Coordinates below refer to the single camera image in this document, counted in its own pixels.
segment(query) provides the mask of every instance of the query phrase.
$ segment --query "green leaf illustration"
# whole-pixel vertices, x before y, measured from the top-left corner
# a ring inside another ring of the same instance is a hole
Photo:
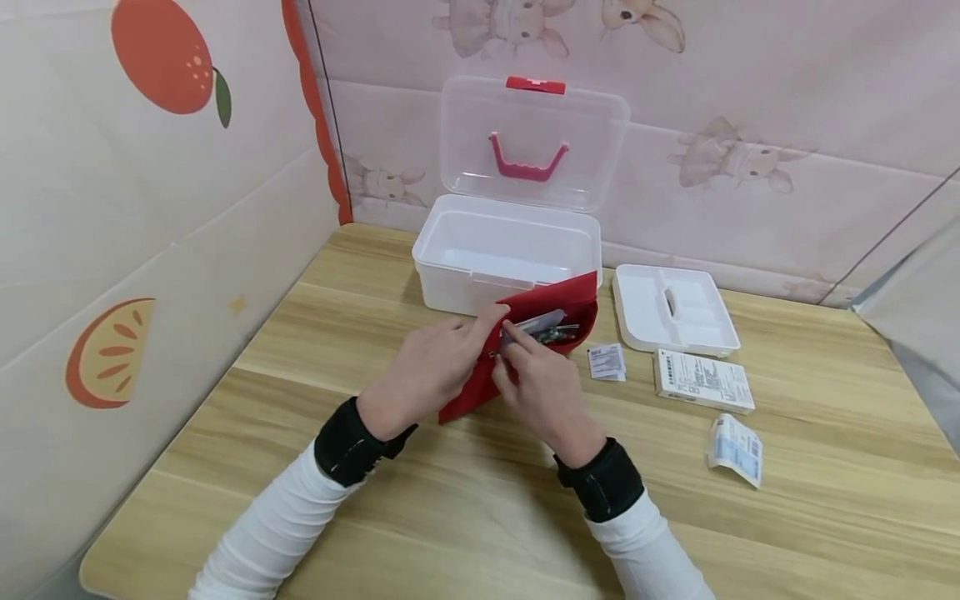
[[[230,115],[233,112],[233,101],[230,99],[230,88],[223,74],[216,68],[213,69],[213,72],[217,74],[217,81],[213,88],[217,97],[217,114],[220,115],[220,124],[226,129],[227,125],[230,124]]]

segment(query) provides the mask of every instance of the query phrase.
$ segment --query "white plastic storage box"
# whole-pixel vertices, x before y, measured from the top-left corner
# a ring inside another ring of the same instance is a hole
[[[483,306],[596,271],[600,224],[630,109],[557,82],[457,77],[441,102],[441,179],[414,245],[423,301]]]
[[[620,265],[613,279],[627,346],[725,357],[740,348],[727,306],[706,271]]]

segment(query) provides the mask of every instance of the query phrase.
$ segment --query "hand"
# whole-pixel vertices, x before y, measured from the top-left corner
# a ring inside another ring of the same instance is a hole
[[[457,397],[490,332],[510,312],[493,304],[474,321],[447,319],[411,331],[394,362],[357,398],[371,434],[386,442]]]
[[[603,449],[607,434],[587,414],[577,366],[509,321],[503,328],[516,342],[496,356],[497,389],[565,465],[583,467]],[[516,369],[517,384],[511,381],[504,358]]]

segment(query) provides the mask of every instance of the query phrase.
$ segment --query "black wrist brace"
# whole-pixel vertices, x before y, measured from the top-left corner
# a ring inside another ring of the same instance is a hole
[[[614,438],[593,460],[580,468],[570,468],[557,455],[557,476],[565,488],[573,488],[594,523],[609,521],[624,514],[643,495],[643,481],[627,451]]]
[[[396,458],[414,429],[417,426],[411,425],[392,440],[380,442],[360,419],[354,396],[341,404],[320,430],[313,455],[327,477],[348,488],[363,481],[380,459]]]

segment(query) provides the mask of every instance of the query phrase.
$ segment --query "red felt bag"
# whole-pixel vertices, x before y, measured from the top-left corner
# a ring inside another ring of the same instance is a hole
[[[562,324],[578,324],[576,338],[562,340],[547,347],[560,354],[569,354],[580,346],[597,318],[597,274],[596,272],[576,276],[560,283],[538,287],[511,296],[498,302],[510,306],[510,312],[504,317],[513,323],[522,323],[543,313],[562,308],[566,318]],[[493,358],[500,348],[500,325],[491,331],[483,352],[477,360],[473,373],[459,396],[450,400],[440,410],[440,424],[444,424],[471,412],[481,404],[499,396],[493,384]]]

